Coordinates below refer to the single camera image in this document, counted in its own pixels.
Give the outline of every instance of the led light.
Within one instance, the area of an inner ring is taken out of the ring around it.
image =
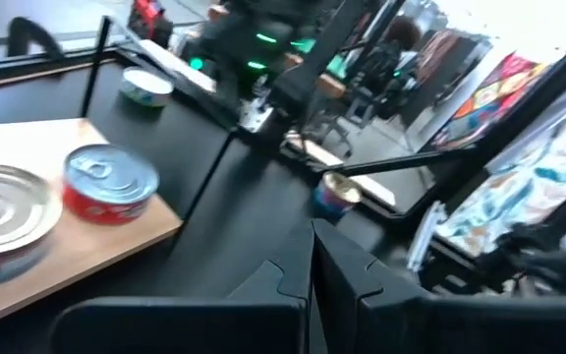
[[[200,70],[204,67],[204,62],[200,58],[192,58],[189,61],[189,66],[194,70]]]
[[[265,65],[257,62],[248,62],[248,66],[253,69],[259,69],[259,70],[265,69]]]
[[[268,43],[276,43],[276,39],[274,39],[274,38],[272,38],[272,37],[269,37],[269,36],[267,36],[267,35],[265,35],[265,34],[257,33],[257,34],[256,34],[256,37],[259,38],[259,39],[261,39],[261,40],[263,40],[263,41],[266,41],[266,42],[268,42]]]

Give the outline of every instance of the tin can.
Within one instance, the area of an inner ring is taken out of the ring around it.
[[[141,68],[127,68],[122,77],[121,92],[134,102],[148,107],[164,107],[174,87]]]
[[[327,172],[313,192],[318,207],[333,216],[342,216],[362,200],[362,192],[351,179]]]
[[[89,145],[65,160],[63,203],[77,216],[101,224],[124,224],[141,216],[158,188],[154,167],[112,145]]]
[[[0,165],[0,281],[38,263],[62,208],[60,198],[42,178]]]

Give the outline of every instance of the colorful poster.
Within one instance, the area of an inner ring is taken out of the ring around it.
[[[506,56],[434,135],[432,148],[461,148],[477,141],[502,119],[546,68],[515,53]]]
[[[514,223],[537,223],[566,200],[566,114],[491,171],[436,232],[474,257]]]

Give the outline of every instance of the pull tab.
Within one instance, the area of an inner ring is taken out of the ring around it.
[[[90,158],[77,158],[72,165],[82,173],[95,179],[104,179],[113,171],[110,164]]]

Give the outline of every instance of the open tin can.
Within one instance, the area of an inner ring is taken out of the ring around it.
[[[362,192],[351,179],[326,172],[313,192],[313,200],[328,215],[343,216],[362,200]]]
[[[46,235],[62,213],[58,195],[42,178],[0,165],[0,281],[35,265],[47,251]]]
[[[63,176],[63,203],[70,211],[87,221],[114,225],[141,216],[159,183],[149,162],[108,144],[72,151]]]

